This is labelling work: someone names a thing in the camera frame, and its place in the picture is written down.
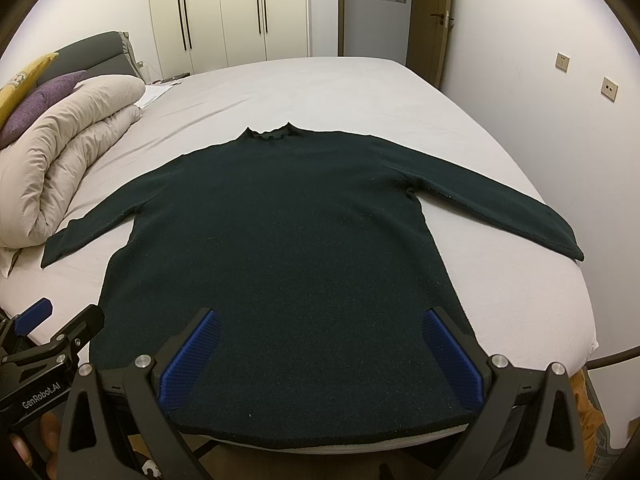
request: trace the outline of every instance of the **person's hand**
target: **person's hand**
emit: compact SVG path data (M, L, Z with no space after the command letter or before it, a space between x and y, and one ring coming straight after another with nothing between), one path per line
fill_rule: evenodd
M53 454L47 461L47 475L50 480L56 480L58 477L58 443L60 441L60 422L52 413L47 412L40 417L40 436L47 449ZM24 463L31 467L33 465L33 457L26 443L17 435L11 435L11 442L14 444L15 450L18 452Z

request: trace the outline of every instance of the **yellow pillow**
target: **yellow pillow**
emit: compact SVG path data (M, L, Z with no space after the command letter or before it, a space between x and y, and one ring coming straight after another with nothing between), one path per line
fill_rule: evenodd
M30 62L20 72L0 89L0 128L15 110L20 101L29 93L36 84L37 79L47 69L47 66L58 57L57 52L40 56L36 61Z

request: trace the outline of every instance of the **bolt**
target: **bolt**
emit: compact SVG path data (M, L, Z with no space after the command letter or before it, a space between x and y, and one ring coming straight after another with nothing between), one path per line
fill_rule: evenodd
M138 368L146 368L151 364L151 356L147 354L139 355L134 363Z
M566 370L565 370L564 365L562 363L553 363L551 365L551 371L553 373L555 373L556 375L564 375L564 372Z
M491 362L494 364L496 368L506 368L509 364L509 360L501 354L496 354L491 357Z
M94 367L92 367L89 363L85 363L78 368L78 373L82 375L82 377L87 377L87 375L89 375L93 369Z

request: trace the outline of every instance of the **wall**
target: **wall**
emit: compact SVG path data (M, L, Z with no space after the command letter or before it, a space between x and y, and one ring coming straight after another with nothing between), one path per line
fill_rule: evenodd
M640 344L640 56L603 0L454 0L442 91L574 228L608 355ZM558 52L571 58L556 69ZM620 86L600 95L603 76ZM640 359L591 373L612 444L640 415Z
M338 55L338 0L309 0L312 56Z
M149 0L39 0L0 58L0 82L41 54L108 30L129 32L136 59L159 76Z
M406 62L411 0L344 0L344 55Z

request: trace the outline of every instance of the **bed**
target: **bed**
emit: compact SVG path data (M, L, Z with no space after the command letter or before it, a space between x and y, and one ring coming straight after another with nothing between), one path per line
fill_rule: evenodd
M180 154L235 139L247 127L264 132L286 123L392 140L542 200L481 126L401 65L364 58L291 59L190 76L146 106L142 118L86 172L59 229L124 183ZM577 263L460 214L436 198L419 199L487 354L501 353L516 366L538 369L560 361L569 374L577 372L597 348L591 303ZM39 298L49 298L53 315L32 333L37 342L48 341L87 304L97 303L107 263L126 244L131 227L132 219L45 269L40 269L42 246L22 250L9 278L0 282L0 306L15 315ZM87 359L87 349L83 355ZM304 451L393 449L461 430Z

